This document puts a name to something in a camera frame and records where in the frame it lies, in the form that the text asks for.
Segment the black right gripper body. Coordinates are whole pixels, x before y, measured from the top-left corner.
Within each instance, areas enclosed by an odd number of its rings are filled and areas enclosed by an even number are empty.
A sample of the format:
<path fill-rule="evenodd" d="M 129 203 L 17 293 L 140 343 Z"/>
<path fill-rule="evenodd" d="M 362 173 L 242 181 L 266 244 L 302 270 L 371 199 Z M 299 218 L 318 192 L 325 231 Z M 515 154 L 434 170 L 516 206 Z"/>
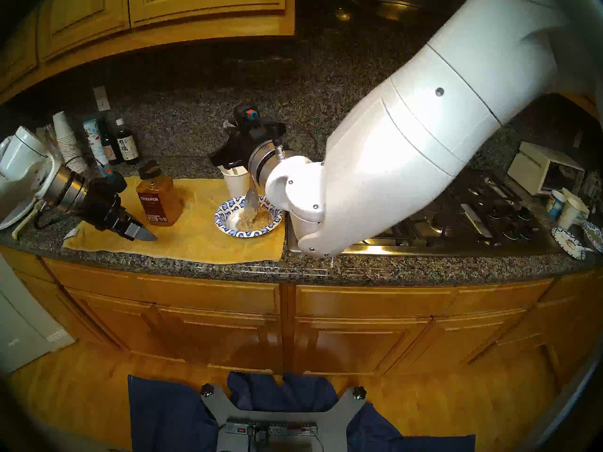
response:
<path fill-rule="evenodd" d="M 264 142 L 271 141 L 276 134 L 282 137 L 286 133 L 283 122 L 243 122 L 237 125 L 237 131 L 225 131 L 228 139 L 220 148 L 210 153 L 210 162 L 214 167 L 225 169 L 246 166 L 253 152 Z"/>

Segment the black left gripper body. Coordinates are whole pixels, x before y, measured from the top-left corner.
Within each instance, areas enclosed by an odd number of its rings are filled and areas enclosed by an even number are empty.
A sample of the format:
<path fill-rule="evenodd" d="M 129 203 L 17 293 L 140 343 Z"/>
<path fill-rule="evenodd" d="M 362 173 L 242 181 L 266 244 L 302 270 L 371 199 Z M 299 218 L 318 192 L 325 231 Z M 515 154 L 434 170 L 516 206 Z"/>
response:
<path fill-rule="evenodd" d="M 127 188 L 124 178 L 93 178 L 87 183 L 85 221 L 98 231 L 125 231 L 128 214 L 119 193 Z"/>

